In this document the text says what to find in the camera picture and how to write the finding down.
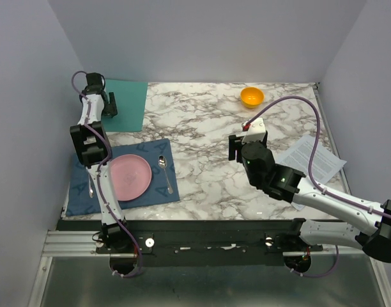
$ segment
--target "orange bowl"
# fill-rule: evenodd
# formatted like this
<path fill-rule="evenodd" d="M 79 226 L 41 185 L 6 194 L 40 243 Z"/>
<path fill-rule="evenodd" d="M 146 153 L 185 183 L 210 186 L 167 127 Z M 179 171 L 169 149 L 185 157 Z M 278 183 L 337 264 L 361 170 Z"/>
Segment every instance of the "orange bowl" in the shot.
<path fill-rule="evenodd" d="M 253 109 L 264 101 L 264 93 L 259 88 L 244 88 L 241 91 L 241 102 L 242 104 L 249 108 Z"/>

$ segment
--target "silver spoon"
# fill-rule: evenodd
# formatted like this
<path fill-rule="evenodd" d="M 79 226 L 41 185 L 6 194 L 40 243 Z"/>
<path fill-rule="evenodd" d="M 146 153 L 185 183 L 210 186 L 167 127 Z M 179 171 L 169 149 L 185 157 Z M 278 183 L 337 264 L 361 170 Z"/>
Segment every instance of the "silver spoon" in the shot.
<path fill-rule="evenodd" d="M 93 189 L 92 189 L 92 185 L 91 185 L 91 175 L 88 173 L 88 180 L 89 180 L 89 197 L 92 198 L 93 197 Z"/>
<path fill-rule="evenodd" d="M 167 167 L 167 160 L 165 159 L 164 156 L 161 155 L 160 157 L 158 157 L 158 165 L 162 169 L 164 169 L 165 178 L 167 179 L 167 191 L 169 192 L 169 194 L 172 194 L 173 188 L 171 187 L 169 177 L 167 176 L 167 172 L 165 171 L 165 168 Z"/>

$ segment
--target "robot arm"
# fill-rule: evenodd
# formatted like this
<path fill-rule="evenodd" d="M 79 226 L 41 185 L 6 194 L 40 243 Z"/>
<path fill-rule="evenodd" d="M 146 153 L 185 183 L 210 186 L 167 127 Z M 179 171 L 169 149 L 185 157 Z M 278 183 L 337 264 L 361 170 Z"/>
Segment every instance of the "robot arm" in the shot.
<path fill-rule="evenodd" d="M 101 165 L 100 172 L 98 172 L 99 164 L 108 155 L 106 145 L 98 136 L 108 142 L 100 120 L 102 115 L 113 117 L 117 114 L 116 102 L 113 93 L 109 93 L 110 101 L 107 99 L 105 79 L 101 74 L 86 74 L 86 81 L 88 85 L 82 91 L 83 96 L 79 97 L 83 105 L 82 116 L 78 124 L 70 128 L 70 134 L 79 162 L 86 167 L 90 176 L 89 180 L 95 186 L 102 211 L 102 225 L 110 226 L 114 225 L 116 221 L 107 206 L 118 220 L 123 221 L 124 215 L 114 191 L 110 164 L 107 162 Z M 98 185 L 98 176 L 100 177 L 100 185 Z"/>
<path fill-rule="evenodd" d="M 380 204 L 320 185 L 314 187 L 305 174 L 275 163 L 266 147 L 268 132 L 262 118 L 254 120 L 244 136 L 229 137 L 229 160 L 243 164 L 250 185 L 276 200 L 292 201 L 335 216 L 347 223 L 305 221 L 300 238 L 309 245 L 333 244 L 362 249 L 367 255 L 391 262 L 391 219 L 375 212 L 391 215 L 391 200 Z M 327 194 L 333 192 L 347 200 L 361 203 L 368 211 L 351 206 Z"/>

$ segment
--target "white marble surface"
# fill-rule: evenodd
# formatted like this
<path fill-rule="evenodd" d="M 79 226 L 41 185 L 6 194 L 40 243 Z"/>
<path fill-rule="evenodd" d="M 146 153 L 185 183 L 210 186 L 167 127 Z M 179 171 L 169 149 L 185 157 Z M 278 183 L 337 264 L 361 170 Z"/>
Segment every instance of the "white marble surface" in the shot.
<path fill-rule="evenodd" d="M 265 101 L 255 110 L 244 108 L 240 92 L 246 86 L 264 91 Z M 311 84 L 264 83 L 153 83 L 149 84 L 143 130 L 108 133 L 112 146 L 169 138 L 176 168 L 180 201 L 128 209 L 127 219 L 328 219 L 328 214 L 269 199 L 250 186 L 243 166 L 229 162 L 228 135 L 239 134 L 241 123 L 267 103 L 287 95 L 303 96 L 315 105 Z M 274 156 L 304 134 L 315 133 L 312 109 L 298 100 L 287 100 L 264 114 L 268 148 Z M 322 123 L 321 141 L 330 148 Z M 343 191 L 340 175 L 328 184 Z M 65 217 L 100 219 L 100 214 Z"/>

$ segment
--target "white wall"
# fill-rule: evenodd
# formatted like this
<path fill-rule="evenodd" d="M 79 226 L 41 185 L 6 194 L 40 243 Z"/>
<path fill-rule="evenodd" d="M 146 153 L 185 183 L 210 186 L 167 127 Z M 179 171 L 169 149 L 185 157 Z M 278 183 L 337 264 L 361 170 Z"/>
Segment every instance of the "white wall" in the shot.
<path fill-rule="evenodd" d="M 320 81 L 365 0 L 49 0 L 80 62 L 140 81 Z"/>
<path fill-rule="evenodd" d="M 391 199 L 391 0 L 367 2 L 320 93 L 352 193 Z"/>
<path fill-rule="evenodd" d="M 0 306 L 26 306 L 59 217 L 80 69 L 45 0 L 0 1 Z"/>

